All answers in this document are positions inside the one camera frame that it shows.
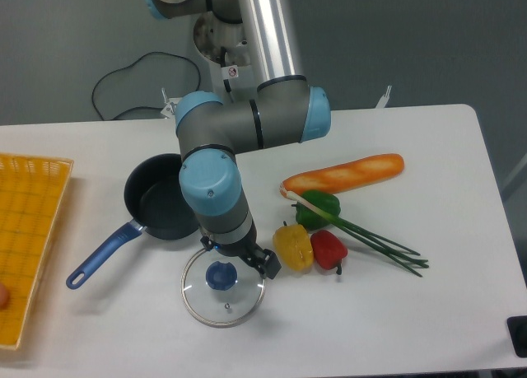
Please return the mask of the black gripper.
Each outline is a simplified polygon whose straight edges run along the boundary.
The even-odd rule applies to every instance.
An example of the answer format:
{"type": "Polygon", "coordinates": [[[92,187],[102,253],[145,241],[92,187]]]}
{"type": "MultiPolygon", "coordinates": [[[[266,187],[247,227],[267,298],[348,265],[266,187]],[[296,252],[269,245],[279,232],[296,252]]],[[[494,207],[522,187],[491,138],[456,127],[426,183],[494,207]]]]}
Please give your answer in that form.
{"type": "Polygon", "coordinates": [[[202,235],[200,242],[205,250],[216,250],[226,257],[241,259],[254,268],[263,278],[275,278],[282,265],[277,255],[268,249],[262,250],[256,243],[257,231],[251,227],[249,232],[234,243],[219,243],[209,236],[202,235]]]}

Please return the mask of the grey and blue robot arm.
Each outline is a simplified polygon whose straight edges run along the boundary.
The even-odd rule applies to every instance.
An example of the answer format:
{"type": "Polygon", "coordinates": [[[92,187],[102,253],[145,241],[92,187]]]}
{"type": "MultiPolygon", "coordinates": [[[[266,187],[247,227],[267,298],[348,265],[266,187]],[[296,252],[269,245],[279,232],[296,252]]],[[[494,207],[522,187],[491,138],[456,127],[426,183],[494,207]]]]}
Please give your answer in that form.
{"type": "Polygon", "coordinates": [[[253,99],[224,104],[196,91],[176,105],[175,131],[182,167],[179,182],[206,249],[242,259],[263,278],[281,265],[258,246],[236,156],[325,136],[331,109],[322,88],[301,69],[289,0],[145,0],[161,19],[211,12],[243,26],[256,86],[253,99]]]}

